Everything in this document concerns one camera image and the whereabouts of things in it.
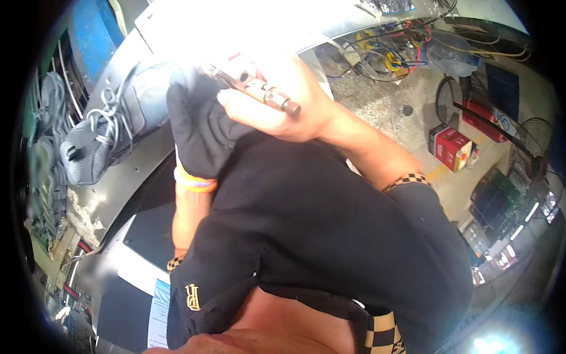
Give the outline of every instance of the checkered wristband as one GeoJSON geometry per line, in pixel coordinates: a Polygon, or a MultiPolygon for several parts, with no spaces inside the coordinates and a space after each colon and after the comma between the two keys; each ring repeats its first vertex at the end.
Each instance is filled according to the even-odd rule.
{"type": "Polygon", "coordinates": [[[171,274],[171,272],[183,262],[185,259],[185,255],[180,255],[178,257],[174,257],[171,261],[167,262],[167,273],[171,274]]]}
{"type": "Polygon", "coordinates": [[[395,182],[391,183],[390,185],[388,185],[387,187],[385,187],[385,189],[382,190],[382,192],[387,193],[387,192],[391,191],[393,188],[400,186],[400,185],[407,184],[407,183],[422,183],[422,184],[426,184],[426,185],[430,186],[430,183],[428,183],[428,181],[426,180],[426,176],[424,174],[407,173],[406,175],[399,178],[397,181],[395,181],[395,182]]]}

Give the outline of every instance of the metal rod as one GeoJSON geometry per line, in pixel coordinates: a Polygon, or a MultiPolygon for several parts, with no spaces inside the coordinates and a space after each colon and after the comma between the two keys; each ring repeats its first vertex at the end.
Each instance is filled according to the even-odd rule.
{"type": "Polygon", "coordinates": [[[75,127],[75,122],[72,120],[71,115],[69,114],[69,112],[67,112],[67,118],[69,119],[69,122],[71,122],[71,126],[74,128],[75,127]]]}
{"type": "Polygon", "coordinates": [[[69,78],[67,77],[67,70],[65,69],[65,64],[63,63],[63,51],[61,51],[61,41],[57,41],[57,47],[59,47],[59,60],[61,61],[61,70],[63,71],[63,76],[65,77],[65,83],[67,84],[67,90],[69,90],[69,95],[71,96],[72,104],[75,106],[76,112],[83,120],[83,113],[80,111],[79,104],[76,102],[75,95],[71,90],[71,84],[69,83],[69,78]]]}

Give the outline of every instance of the yellow wire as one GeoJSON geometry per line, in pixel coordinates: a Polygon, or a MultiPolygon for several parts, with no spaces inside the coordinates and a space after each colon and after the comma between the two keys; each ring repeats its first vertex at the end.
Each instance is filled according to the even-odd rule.
{"type": "Polygon", "coordinates": [[[529,52],[529,54],[527,55],[526,58],[524,58],[524,59],[513,59],[513,60],[516,61],[516,62],[527,61],[527,60],[530,58],[530,55],[531,55],[532,53],[533,53],[533,51],[531,50],[531,51],[529,52]]]}
{"type": "Polygon", "coordinates": [[[458,50],[460,52],[464,52],[464,53],[471,53],[471,54],[489,54],[492,56],[503,56],[503,57],[520,57],[522,55],[524,55],[526,53],[526,49],[523,48],[523,51],[521,53],[517,53],[517,54],[510,54],[510,53],[500,53],[500,52],[488,52],[486,50],[467,50],[467,49],[462,49],[462,48],[456,48],[455,46],[451,46],[449,44],[446,44],[444,42],[442,42],[441,40],[433,37],[433,39],[435,41],[438,41],[441,44],[444,44],[445,46],[454,49],[454,50],[458,50]]]}

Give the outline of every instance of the gray shoe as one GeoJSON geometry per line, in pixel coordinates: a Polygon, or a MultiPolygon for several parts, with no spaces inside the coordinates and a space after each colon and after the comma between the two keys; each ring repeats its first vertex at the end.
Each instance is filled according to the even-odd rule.
{"type": "Polygon", "coordinates": [[[186,84],[177,65],[138,63],[116,92],[105,89],[101,93],[105,106],[90,110],[61,144],[70,182],[95,184],[109,166],[129,156],[135,143],[165,124],[166,94],[173,83],[186,84]]]}

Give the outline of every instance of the orange wristband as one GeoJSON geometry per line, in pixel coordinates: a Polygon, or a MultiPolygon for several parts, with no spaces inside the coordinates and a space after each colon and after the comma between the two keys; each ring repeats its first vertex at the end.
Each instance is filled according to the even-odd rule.
{"type": "Polygon", "coordinates": [[[211,193],[218,186],[216,180],[206,180],[187,173],[179,158],[177,158],[177,167],[173,170],[173,177],[178,184],[195,193],[211,193]]]}

